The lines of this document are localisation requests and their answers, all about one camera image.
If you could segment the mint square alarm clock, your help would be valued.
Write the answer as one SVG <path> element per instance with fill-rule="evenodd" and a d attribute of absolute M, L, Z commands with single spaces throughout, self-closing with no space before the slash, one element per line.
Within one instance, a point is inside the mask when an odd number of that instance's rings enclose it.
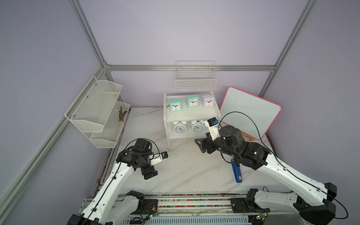
<path fill-rule="evenodd" d="M 180 112 L 182 110 L 182 102 L 180 99 L 173 99 L 169 101 L 170 112 Z"/>
<path fill-rule="evenodd" d="M 187 96 L 187 107 L 194 108 L 199 106 L 199 97 L 197 95 Z"/>

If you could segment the white two-tier shelf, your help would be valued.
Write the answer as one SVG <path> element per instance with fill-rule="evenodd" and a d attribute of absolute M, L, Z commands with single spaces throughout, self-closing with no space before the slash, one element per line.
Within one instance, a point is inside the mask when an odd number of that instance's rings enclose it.
<path fill-rule="evenodd" d="M 205 122 L 213 117 L 216 117 L 217 119 L 220 118 L 220 110 L 216 102 L 213 107 L 203 107 L 203 96 L 214 95 L 212 91 L 205 94 L 196 95 L 199 97 L 199 106 L 194 108 L 188 108 L 187 96 L 189 95 L 170 96 L 164 94 L 163 119 L 166 131 L 167 145 L 170 151 L 174 149 L 172 147 L 172 141 L 174 140 L 206 137 L 205 133 L 207 133 L 209 130 L 205 127 L 204 132 L 196 134 L 191 130 L 191 121 L 203 120 Z M 182 110 L 180 112 L 170 112 L 169 101 L 173 99 L 181 100 Z M 173 130 L 173 122 L 187 122 L 187 131 L 184 134 L 176 134 Z"/>

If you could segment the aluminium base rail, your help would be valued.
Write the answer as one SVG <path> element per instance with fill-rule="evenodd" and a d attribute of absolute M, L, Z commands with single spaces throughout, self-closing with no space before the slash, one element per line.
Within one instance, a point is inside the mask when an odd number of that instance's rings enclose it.
<path fill-rule="evenodd" d="M 85 199 L 75 224 L 81 225 L 307 225 L 293 204 L 297 195 L 250 190 L 221 194 L 103 195 Z"/>

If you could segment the small white box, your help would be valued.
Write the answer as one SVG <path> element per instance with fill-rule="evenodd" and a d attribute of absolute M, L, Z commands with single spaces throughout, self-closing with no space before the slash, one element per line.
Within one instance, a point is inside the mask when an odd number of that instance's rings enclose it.
<path fill-rule="evenodd" d="M 203 107 L 213 107 L 215 105 L 214 95 L 204 95 L 203 96 Z"/>

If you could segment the blue stapler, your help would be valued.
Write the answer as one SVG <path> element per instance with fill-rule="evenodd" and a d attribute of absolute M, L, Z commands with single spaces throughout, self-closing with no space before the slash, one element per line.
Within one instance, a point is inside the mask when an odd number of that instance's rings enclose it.
<path fill-rule="evenodd" d="M 237 183 L 242 183 L 242 173 L 241 173 L 240 163 L 235 158 L 233 158 L 231 159 L 231 164 L 232 164 L 235 181 Z"/>

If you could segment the pink-rimmed whiteboard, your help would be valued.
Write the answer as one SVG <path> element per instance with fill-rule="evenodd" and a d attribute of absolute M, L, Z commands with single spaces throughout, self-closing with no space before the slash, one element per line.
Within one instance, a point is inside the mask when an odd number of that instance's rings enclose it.
<path fill-rule="evenodd" d="M 282 107 L 234 87 L 228 88 L 220 108 L 222 125 L 238 128 L 257 140 L 262 139 Z"/>

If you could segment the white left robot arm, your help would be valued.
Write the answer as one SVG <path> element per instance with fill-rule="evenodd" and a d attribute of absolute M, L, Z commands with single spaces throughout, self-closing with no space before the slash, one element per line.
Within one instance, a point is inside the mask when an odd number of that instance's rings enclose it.
<path fill-rule="evenodd" d="M 141 215 L 146 206 L 143 193 L 131 190 L 114 206 L 126 180 L 140 169 L 145 180 L 158 174 L 154 165 L 168 158 L 167 152 L 152 152 L 156 144 L 146 138 L 131 141 L 116 158 L 116 163 L 103 187 L 80 214 L 68 220 L 69 225 L 119 225 L 132 213 Z"/>

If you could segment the aluminium frame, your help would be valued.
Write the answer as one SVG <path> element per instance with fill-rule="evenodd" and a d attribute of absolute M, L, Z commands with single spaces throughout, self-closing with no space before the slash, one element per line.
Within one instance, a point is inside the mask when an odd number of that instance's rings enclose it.
<path fill-rule="evenodd" d="M 294 41 L 299 35 L 300 30 L 303 28 L 304 23 L 311 14 L 313 8 L 317 4 L 317 1 L 307 1 L 304 9 L 301 12 L 299 19 L 297 20 L 294 29 L 292 30 L 283 50 L 281 51 L 279 58 L 274 65 L 215 65 L 213 66 L 214 71 L 269 71 L 270 75 L 264 83 L 264 86 L 260 92 L 260 96 L 263 96 L 273 79 L 276 76 L 278 69 L 289 53 Z M 111 71 L 186 71 L 194 72 L 209 70 L 210 66 L 205 65 L 107 65 L 101 52 L 100 48 L 95 40 L 95 36 L 90 28 L 88 20 L 86 19 L 85 13 L 81 7 L 80 1 L 70 1 L 75 15 L 77 16 L 80 25 L 95 53 L 97 60 L 100 63 L 100 68 L 95 74 L 95 78 L 101 78 L 106 76 L 107 79 L 112 80 L 110 75 Z M 63 134 L 70 120 L 63 116 L 48 138 L 41 145 L 39 150 L 36 152 L 34 157 L 30 160 L 28 165 L 20 173 L 18 178 L 14 181 L 13 185 L 8 189 L 4 197 L 1 199 L 1 223 L 10 216 L 24 193 L 36 177 L 41 167 L 50 155 L 54 145 L 57 143 L 60 136 Z"/>

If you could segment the white mesh bin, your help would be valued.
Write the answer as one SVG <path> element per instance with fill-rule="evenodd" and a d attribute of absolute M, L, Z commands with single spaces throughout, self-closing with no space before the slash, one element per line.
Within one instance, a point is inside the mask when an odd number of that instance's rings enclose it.
<path fill-rule="evenodd" d="M 82 133 L 100 133 L 114 108 L 122 86 L 96 77 L 88 82 L 65 117 Z"/>
<path fill-rule="evenodd" d="M 104 129 L 100 133 L 92 133 L 90 136 L 90 141 L 97 147 L 101 148 L 115 148 L 118 140 L 120 138 L 123 126 L 125 124 L 125 120 L 127 115 L 124 117 L 124 122 L 119 122 L 119 110 L 120 108 L 123 110 L 127 110 L 129 112 L 130 105 L 116 101 L 112 112 L 109 115 L 107 122 L 105 123 Z"/>

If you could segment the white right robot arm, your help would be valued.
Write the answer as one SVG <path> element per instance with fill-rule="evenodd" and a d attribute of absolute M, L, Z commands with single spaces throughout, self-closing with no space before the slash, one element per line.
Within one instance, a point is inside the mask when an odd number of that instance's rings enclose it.
<path fill-rule="evenodd" d="M 266 147 L 244 140 L 239 129 L 221 128 L 216 139 L 207 133 L 195 139 L 202 153 L 215 151 L 229 155 L 237 163 L 267 174 L 291 190 L 291 193 L 271 193 L 257 188 L 249 190 L 241 206 L 249 212 L 269 212 L 276 209 L 295 213 L 313 225 L 327 225 L 336 217 L 337 187 L 332 183 L 316 182 L 281 162 Z"/>

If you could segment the white mesh upper bin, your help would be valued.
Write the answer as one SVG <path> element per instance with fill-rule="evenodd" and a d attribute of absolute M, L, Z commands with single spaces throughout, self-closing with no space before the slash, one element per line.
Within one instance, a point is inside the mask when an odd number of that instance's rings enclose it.
<path fill-rule="evenodd" d="M 88 82 L 65 117 L 82 133 L 100 133 L 114 108 L 122 86 L 96 77 Z"/>

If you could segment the wooden whiteboard easel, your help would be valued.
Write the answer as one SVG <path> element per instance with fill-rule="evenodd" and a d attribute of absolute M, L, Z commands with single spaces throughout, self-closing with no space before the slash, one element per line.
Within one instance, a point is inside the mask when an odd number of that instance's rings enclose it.
<path fill-rule="evenodd" d="M 242 135 L 243 135 L 244 138 L 248 139 L 250 142 L 253 142 L 253 141 L 256 140 L 254 137 L 252 137 L 252 136 L 250 136 L 250 135 L 248 135 L 248 134 L 246 134 L 244 132 L 242 132 Z"/>

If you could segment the white twin-bell alarm clock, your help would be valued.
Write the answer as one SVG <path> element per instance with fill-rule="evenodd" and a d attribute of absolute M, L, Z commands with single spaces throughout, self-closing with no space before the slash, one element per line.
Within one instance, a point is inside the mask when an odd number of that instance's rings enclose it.
<path fill-rule="evenodd" d="M 186 121 L 173 122 L 173 130 L 176 134 L 184 134 L 187 131 Z"/>
<path fill-rule="evenodd" d="M 203 120 L 191 121 L 191 130 L 196 134 L 200 134 L 204 132 L 205 131 L 204 121 Z"/>

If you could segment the white mesh lower bin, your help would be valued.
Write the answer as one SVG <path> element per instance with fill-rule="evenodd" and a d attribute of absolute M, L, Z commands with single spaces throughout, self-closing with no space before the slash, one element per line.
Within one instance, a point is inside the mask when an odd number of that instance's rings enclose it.
<path fill-rule="evenodd" d="M 118 140 L 120 138 L 123 126 L 125 124 L 125 120 L 127 115 L 124 117 L 124 122 L 119 122 L 119 110 L 120 108 L 123 110 L 127 110 L 129 112 L 130 105 L 116 101 L 112 112 L 109 115 L 107 122 L 105 123 L 104 129 L 100 133 L 92 133 L 90 136 L 90 141 L 97 147 L 101 148 L 115 148 Z"/>

